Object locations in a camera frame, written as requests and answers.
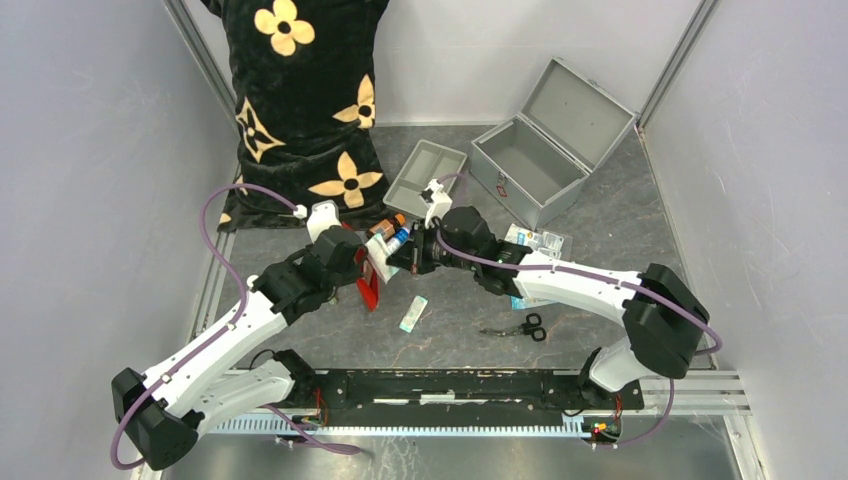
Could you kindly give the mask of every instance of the black mounting plate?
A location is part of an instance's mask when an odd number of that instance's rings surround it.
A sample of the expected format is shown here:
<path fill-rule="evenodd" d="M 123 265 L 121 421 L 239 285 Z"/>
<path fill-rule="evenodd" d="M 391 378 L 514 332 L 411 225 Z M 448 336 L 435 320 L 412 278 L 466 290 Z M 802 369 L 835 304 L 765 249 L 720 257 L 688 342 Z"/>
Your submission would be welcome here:
<path fill-rule="evenodd" d="M 593 404 L 583 398 L 578 372 L 573 371 L 330 369 L 315 373 L 314 387 L 321 389 L 333 426 L 555 426 L 562 425 L 563 411 L 615 409 L 615 395 Z M 432 395 L 444 397 L 434 400 Z M 625 386 L 620 395 L 624 410 L 645 407 L 638 381 Z M 451 397 L 454 402 L 443 401 Z M 468 400 L 477 402 L 461 403 Z M 277 406 L 314 408 L 315 399 Z"/>

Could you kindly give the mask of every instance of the black pillow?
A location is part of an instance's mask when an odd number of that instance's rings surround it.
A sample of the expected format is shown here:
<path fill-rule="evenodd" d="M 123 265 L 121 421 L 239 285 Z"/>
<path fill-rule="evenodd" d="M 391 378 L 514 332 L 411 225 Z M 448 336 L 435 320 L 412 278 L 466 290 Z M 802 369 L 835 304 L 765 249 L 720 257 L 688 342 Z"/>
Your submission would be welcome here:
<path fill-rule="evenodd" d="M 202 0 L 230 46 L 239 182 L 307 207 L 332 199 L 342 220 L 386 216 L 389 187 L 374 126 L 374 35 L 389 0 Z M 227 198 L 219 230 L 301 226 L 268 196 Z"/>

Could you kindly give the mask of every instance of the black scissors handle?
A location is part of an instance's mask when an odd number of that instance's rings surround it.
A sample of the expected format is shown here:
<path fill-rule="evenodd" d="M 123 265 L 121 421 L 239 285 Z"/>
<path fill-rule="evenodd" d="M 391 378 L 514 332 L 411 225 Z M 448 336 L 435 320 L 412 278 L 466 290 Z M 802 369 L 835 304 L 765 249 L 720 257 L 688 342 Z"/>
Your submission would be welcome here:
<path fill-rule="evenodd" d="M 544 342 L 548 338 L 548 332 L 542 328 L 542 316 L 538 313 L 527 315 L 525 322 L 521 324 L 521 331 L 524 335 L 530 335 L 535 342 Z"/>

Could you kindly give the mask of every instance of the scissors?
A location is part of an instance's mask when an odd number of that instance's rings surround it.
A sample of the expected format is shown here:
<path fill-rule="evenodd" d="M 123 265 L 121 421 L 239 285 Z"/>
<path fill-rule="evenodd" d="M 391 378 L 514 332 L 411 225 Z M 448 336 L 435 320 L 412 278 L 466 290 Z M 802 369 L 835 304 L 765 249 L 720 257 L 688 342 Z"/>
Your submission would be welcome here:
<path fill-rule="evenodd" d="M 521 325 L 508 328 L 506 330 L 498 330 L 494 328 L 484 328 L 480 330 L 483 335 L 491 335 L 494 337 L 514 337 L 516 335 L 530 335 L 530 338 L 535 342 L 543 342 L 548 338 L 548 332 L 542 328 L 542 317 L 538 313 L 527 315 L 524 323 Z"/>

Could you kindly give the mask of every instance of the metal box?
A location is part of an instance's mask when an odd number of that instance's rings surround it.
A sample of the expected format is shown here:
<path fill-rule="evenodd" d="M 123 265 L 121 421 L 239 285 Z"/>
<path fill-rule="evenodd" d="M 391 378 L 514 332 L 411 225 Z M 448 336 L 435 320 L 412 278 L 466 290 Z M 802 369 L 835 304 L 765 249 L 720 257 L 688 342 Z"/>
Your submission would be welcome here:
<path fill-rule="evenodd" d="M 383 197 L 383 202 L 407 217 L 424 218 L 427 206 L 418 195 L 427 188 L 430 180 L 449 173 L 459 173 L 467 158 L 468 155 L 458 150 L 419 140 Z M 455 182 L 456 178 L 446 180 L 445 191 L 449 193 Z"/>
<path fill-rule="evenodd" d="M 471 174 L 536 229 L 574 204 L 637 118 L 554 58 L 521 112 L 474 140 Z"/>

